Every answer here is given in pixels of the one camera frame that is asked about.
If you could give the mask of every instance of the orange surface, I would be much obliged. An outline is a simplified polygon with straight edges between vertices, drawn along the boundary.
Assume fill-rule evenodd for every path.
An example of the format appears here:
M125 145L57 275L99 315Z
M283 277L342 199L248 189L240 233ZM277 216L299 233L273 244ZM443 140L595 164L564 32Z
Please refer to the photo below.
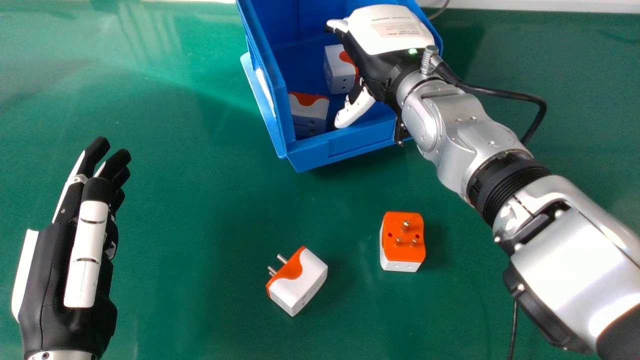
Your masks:
M403 223L409 227L403 231ZM418 213L388 211L382 219L382 249L389 261L421 263L427 256L424 244L424 221Z
M277 279L289 279L294 280L297 279L302 274L302 265L300 264L300 253L305 250L307 247L303 246L298 251L296 251L291 259L287 261L287 263L278 270L278 272L272 276L271 280L267 282L267 296L269 296L269 287L271 283L276 281Z
M301 92L289 92L289 94L293 95L296 97L296 99L298 100L298 102L300 103L300 105L302 106L311 106L313 105L316 101L318 101L318 99L329 99L326 96L322 96L322 95L312 95L312 94L304 94Z
M342 52L338 54L338 57L340 58L340 60L353 65L353 67L356 69L356 81L358 81L358 75L360 73L358 72L358 67L356 66L356 64L353 63L353 60L351 59L349 54L347 54L345 50L342 50Z

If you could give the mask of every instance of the robotic hand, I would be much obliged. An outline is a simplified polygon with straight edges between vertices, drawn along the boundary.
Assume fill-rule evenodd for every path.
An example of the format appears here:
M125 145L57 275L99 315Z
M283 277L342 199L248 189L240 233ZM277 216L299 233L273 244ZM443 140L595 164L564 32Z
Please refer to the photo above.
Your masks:
M117 310L109 299L129 152L98 137L80 155L51 225L27 230L12 297L25 360L95 360L109 345Z
M327 21L325 30L337 35L362 77L335 126L349 126L375 101L391 106L401 120L396 129L408 131L439 180L493 227L510 259L505 285L547 340L603 359L636 359L640 240L525 148L544 102L463 83L403 6L359 8ZM536 102L541 111L520 142L470 93Z

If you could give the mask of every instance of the green table surface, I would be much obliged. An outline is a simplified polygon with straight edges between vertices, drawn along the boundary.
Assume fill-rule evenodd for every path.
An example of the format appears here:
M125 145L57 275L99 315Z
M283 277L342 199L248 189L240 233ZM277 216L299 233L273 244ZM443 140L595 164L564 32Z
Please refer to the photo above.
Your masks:
M640 17L447 10L445 59L468 82L544 97L530 148L640 231ZM0 358L27 228L43 229L82 148L133 155L118 214L105 359L504 359L508 259L415 146L297 174L273 150L239 57L236 7L212 3L0 3ZM535 106L481 99L523 133ZM416 274L384 272L388 210L426 221ZM329 266L291 318L267 265L306 245ZM584 359L521 316L515 359Z

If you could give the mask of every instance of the orange and white plug adapter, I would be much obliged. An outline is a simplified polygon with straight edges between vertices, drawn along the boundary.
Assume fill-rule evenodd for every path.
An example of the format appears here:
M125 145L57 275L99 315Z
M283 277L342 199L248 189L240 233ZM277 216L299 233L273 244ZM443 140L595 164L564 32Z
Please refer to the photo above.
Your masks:
M382 269L416 272L426 256L422 216L418 213L388 211L380 227Z
M267 282L267 296L287 314L294 316L324 284L328 266L304 246L289 260L280 254L277 258L284 265L277 271L267 266L271 275Z

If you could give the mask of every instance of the gray cable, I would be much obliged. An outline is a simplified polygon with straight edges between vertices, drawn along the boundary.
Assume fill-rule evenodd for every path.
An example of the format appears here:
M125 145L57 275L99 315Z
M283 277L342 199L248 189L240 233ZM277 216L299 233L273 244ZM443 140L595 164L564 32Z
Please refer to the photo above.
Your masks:
M438 16L440 16L442 13L444 13L444 10L445 10L445 9L447 8L447 6L449 5L449 2L450 2L450 1L451 1L451 0L446 0L446 1L444 2L444 5L442 5L442 7L441 7L437 12L435 12L433 15L430 15L430 16L429 16L429 20L433 20L433 19L437 18Z

